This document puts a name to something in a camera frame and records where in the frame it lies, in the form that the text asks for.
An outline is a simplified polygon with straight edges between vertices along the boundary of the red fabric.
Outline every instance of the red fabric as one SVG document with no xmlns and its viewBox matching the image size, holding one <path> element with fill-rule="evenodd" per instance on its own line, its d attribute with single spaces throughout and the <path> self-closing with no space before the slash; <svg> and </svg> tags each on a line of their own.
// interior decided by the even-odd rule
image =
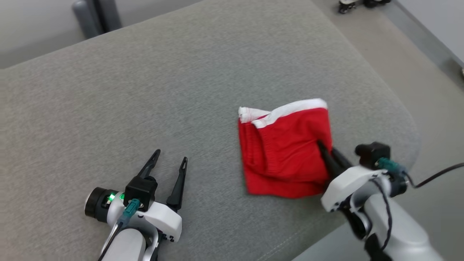
<svg viewBox="0 0 464 261">
<path fill-rule="evenodd" d="M 250 194 L 299 198 L 323 192 L 329 177 L 316 141 L 332 148 L 327 109 L 297 111 L 259 129 L 239 120 L 238 129 Z"/>
</svg>

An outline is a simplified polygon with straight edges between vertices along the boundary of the lens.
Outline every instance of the lens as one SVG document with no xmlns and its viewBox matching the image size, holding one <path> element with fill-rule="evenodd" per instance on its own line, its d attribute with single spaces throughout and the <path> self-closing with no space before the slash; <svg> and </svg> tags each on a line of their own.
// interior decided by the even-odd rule
<svg viewBox="0 0 464 261">
<path fill-rule="evenodd" d="M 113 189 L 95 188 L 85 202 L 85 215 L 106 223 L 111 197 L 118 193 Z"/>
</svg>

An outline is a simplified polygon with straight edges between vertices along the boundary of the cable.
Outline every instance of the cable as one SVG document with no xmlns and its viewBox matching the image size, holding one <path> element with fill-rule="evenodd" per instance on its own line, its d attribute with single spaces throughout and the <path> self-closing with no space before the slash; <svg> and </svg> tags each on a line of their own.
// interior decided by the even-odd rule
<svg viewBox="0 0 464 261">
<path fill-rule="evenodd" d="M 105 254 L 106 254 L 106 251 L 108 251 L 108 249 L 110 248 L 110 245 L 111 245 L 111 243 L 113 242 L 113 239 L 116 237 L 116 235 L 117 235 L 117 234 L 119 233 L 119 231 L 121 230 L 121 227 L 122 227 L 122 222 L 120 222 L 119 224 L 117 224 L 117 227 L 116 227 L 115 232 L 113 233 L 113 235 L 111 235 L 110 240 L 108 240 L 108 244 L 106 244 L 105 249 L 103 249 L 103 252 L 102 252 L 102 254 L 100 255 L 100 257 L 98 258 L 98 261 L 102 261 L 103 257 L 104 257 Z"/>
<path fill-rule="evenodd" d="M 437 174 L 432 175 L 431 177 L 429 177 L 428 179 L 424 180 L 423 182 L 421 182 L 421 183 L 419 183 L 419 184 L 417 184 L 417 185 L 414 184 L 414 182 L 412 181 L 411 177 L 409 176 L 409 174 L 408 174 L 405 170 L 402 171 L 402 173 L 403 173 L 404 175 L 406 175 L 406 177 L 409 179 L 409 182 L 411 183 L 411 185 L 412 185 L 415 189 L 418 189 L 418 188 L 424 186 L 425 184 L 429 183 L 430 181 L 432 181 L 432 180 L 438 178 L 439 176 L 441 176 L 441 175 L 443 175 L 443 174 L 445 174 L 445 173 L 447 173 L 447 172 L 450 172 L 450 171 L 452 171 L 452 170 L 455 170 L 455 169 L 457 169 L 457 168 L 461 168 L 461 167 L 464 167 L 464 162 L 458 163 L 458 164 L 453 165 L 453 166 L 451 166 L 451 167 L 448 167 L 448 168 L 446 168 L 446 169 L 444 169 L 444 170 L 438 172 Z"/>
<path fill-rule="evenodd" d="M 390 241 L 390 237 L 392 235 L 392 227 L 393 227 L 392 212 L 390 211 L 390 204 L 388 203 L 387 196 L 385 195 L 385 192 L 383 191 L 382 186 L 380 186 L 380 184 L 375 179 L 371 179 L 369 181 L 372 181 L 372 183 L 374 183 L 374 185 L 382 193 L 383 201 L 385 202 L 385 207 L 387 209 L 387 216 L 388 216 L 387 238 L 385 239 L 385 242 L 383 243 L 383 246 L 380 248 L 381 250 L 384 250 L 387 247 L 388 241 Z"/>
<path fill-rule="evenodd" d="M 401 166 L 400 164 L 394 162 L 393 160 L 382 157 L 375 164 L 380 169 L 386 169 L 386 170 L 391 171 L 391 172 L 403 173 L 409 179 L 409 182 L 411 183 L 412 187 L 415 188 L 415 189 L 418 189 L 418 188 L 424 186 L 425 184 L 429 183 L 430 181 L 436 179 L 437 177 L 439 177 L 439 176 L 441 176 L 441 175 L 443 175 L 443 174 L 445 174 L 447 172 L 450 172 L 450 171 L 455 170 L 457 168 L 464 167 L 464 162 L 458 163 L 456 165 L 453 165 L 451 167 L 448 167 L 448 168 L 438 172 L 435 175 L 432 175 L 431 177 L 424 180 L 423 182 L 415 185 L 414 182 L 411 179 L 411 176 L 409 176 L 409 174 L 407 173 L 406 168 L 404 166 Z"/>
<path fill-rule="evenodd" d="M 135 214 L 135 212 L 139 209 L 139 207 L 140 207 L 140 200 L 133 198 L 129 201 L 129 204 L 122 212 L 122 215 L 116 221 L 116 224 L 114 225 L 111 231 L 110 239 L 108 239 L 108 243 L 105 245 L 105 248 L 103 249 L 102 254 L 98 258 L 98 261 L 102 261 L 106 252 L 110 248 L 110 245 L 113 242 L 113 239 L 116 237 L 119 231 L 121 231 L 121 229 L 123 229 L 129 224 L 130 218 Z"/>
</svg>

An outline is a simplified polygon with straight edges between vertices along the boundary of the fabric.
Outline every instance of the fabric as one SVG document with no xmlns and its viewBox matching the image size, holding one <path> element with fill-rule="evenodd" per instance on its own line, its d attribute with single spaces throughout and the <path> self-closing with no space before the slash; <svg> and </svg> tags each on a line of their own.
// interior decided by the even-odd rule
<svg viewBox="0 0 464 261">
<path fill-rule="evenodd" d="M 159 202 L 189 159 L 182 235 L 160 261 L 291 260 L 345 222 L 319 196 L 247 193 L 239 106 L 322 98 L 353 163 L 356 145 L 380 141 L 411 167 L 420 145 L 398 98 L 308 0 L 204 0 L 0 74 L 10 261 L 96 260 L 110 227 L 84 215 L 87 195 L 123 190 L 155 149 Z"/>
<path fill-rule="evenodd" d="M 272 112 L 240 107 L 238 114 L 250 194 L 299 198 L 323 192 L 329 177 L 316 141 L 332 147 L 325 101 L 296 101 Z"/>
</svg>

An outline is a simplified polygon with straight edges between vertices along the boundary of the caster wheel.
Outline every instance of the caster wheel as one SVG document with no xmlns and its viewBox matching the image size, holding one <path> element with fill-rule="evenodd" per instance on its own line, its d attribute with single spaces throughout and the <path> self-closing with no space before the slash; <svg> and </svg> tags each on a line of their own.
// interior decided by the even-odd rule
<svg viewBox="0 0 464 261">
<path fill-rule="evenodd" d="M 339 1 L 338 12 L 339 13 L 347 13 L 351 9 L 356 9 L 356 3 L 351 4 L 343 4 Z"/>
<path fill-rule="evenodd" d="M 378 2 L 375 1 L 375 0 L 364 0 L 362 2 L 364 4 L 365 7 L 367 8 L 374 8 L 377 6 Z"/>
</svg>

